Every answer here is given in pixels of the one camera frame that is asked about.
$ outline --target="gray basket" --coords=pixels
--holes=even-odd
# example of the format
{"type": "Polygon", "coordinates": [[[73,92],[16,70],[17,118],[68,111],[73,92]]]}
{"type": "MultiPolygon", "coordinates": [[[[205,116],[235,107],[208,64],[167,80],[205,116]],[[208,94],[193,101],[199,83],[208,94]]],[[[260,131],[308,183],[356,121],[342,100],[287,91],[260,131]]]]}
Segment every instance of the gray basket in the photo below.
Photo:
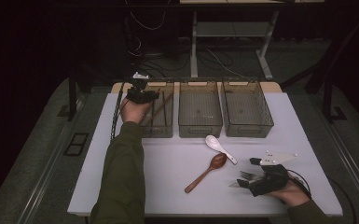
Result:
{"type": "Polygon", "coordinates": [[[210,78],[186,78],[180,83],[179,136],[220,136],[223,126],[217,83],[210,78]]]}
{"type": "Polygon", "coordinates": [[[274,122],[259,82],[225,77],[221,94],[226,136],[267,137],[274,122]]]}
{"type": "Polygon", "coordinates": [[[151,78],[145,91],[158,91],[159,98],[155,100],[140,123],[144,130],[143,138],[173,137],[173,79],[151,78]]]}

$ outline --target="dark background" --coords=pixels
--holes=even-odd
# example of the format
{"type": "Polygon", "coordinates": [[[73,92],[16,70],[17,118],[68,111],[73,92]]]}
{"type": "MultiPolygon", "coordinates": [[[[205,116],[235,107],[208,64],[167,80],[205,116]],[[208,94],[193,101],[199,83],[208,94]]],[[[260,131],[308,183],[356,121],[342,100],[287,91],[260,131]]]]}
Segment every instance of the dark background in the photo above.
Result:
{"type": "MultiPolygon", "coordinates": [[[[147,12],[144,14],[144,20],[154,22],[147,12]]],[[[208,13],[203,16],[208,20],[208,13]]],[[[114,79],[133,74],[127,53],[131,32],[141,34],[143,42],[159,46],[167,56],[174,56],[178,36],[190,36],[191,12],[170,12],[167,23],[157,32],[130,25],[126,18],[125,11],[60,13],[49,1],[0,0],[0,186],[50,95],[71,71],[77,74],[82,91],[94,85],[111,85],[114,79]]],[[[359,1],[283,9],[274,38],[325,38],[340,43],[358,22],[359,1]]],[[[336,85],[359,111],[359,30],[331,75],[339,76],[336,85]]]]}

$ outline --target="person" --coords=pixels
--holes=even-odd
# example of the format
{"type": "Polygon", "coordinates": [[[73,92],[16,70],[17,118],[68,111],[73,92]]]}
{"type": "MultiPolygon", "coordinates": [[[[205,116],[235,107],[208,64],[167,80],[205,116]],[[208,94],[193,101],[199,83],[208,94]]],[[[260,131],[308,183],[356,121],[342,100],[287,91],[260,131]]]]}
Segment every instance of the person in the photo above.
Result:
{"type": "MultiPolygon", "coordinates": [[[[120,134],[106,152],[100,194],[91,211],[91,224],[145,222],[145,177],[142,129],[139,123],[151,104],[138,105],[127,98],[120,105],[120,134]]],[[[330,224],[318,205],[291,180],[270,196],[285,202],[292,224],[330,224]]]]}

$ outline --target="spoon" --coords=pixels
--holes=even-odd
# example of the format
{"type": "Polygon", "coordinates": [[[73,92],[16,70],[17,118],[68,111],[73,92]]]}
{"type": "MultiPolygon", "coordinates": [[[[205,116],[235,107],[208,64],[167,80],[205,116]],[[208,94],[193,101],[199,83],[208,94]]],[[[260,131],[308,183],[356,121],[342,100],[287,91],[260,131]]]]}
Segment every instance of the spoon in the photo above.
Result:
{"type": "Polygon", "coordinates": [[[228,156],[225,153],[219,153],[215,155],[211,160],[211,164],[209,165],[209,168],[196,180],[194,180],[193,183],[187,186],[187,188],[185,188],[185,192],[189,193],[191,190],[193,190],[201,182],[201,180],[206,175],[208,175],[210,171],[221,168],[226,163],[227,157],[228,156]]]}
{"type": "Polygon", "coordinates": [[[232,163],[234,163],[234,165],[238,163],[237,160],[235,160],[235,158],[231,156],[231,154],[229,154],[227,151],[223,149],[217,138],[215,138],[213,135],[206,136],[205,142],[206,145],[208,145],[208,147],[210,147],[211,149],[225,153],[228,156],[228,158],[232,161],[232,163]]]}

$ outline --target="white spoon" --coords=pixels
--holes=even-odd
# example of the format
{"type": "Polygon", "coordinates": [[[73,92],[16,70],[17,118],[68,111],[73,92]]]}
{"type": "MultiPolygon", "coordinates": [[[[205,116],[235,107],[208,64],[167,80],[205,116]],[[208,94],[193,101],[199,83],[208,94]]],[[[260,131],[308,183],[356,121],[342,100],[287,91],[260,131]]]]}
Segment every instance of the white spoon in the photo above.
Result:
{"type": "Polygon", "coordinates": [[[210,147],[211,149],[214,149],[214,150],[222,152],[222,153],[226,153],[226,155],[232,161],[232,163],[237,164],[237,160],[235,160],[233,156],[231,156],[227,151],[225,151],[222,148],[219,141],[213,135],[206,136],[205,142],[206,142],[206,145],[208,145],[208,147],[210,147]]]}

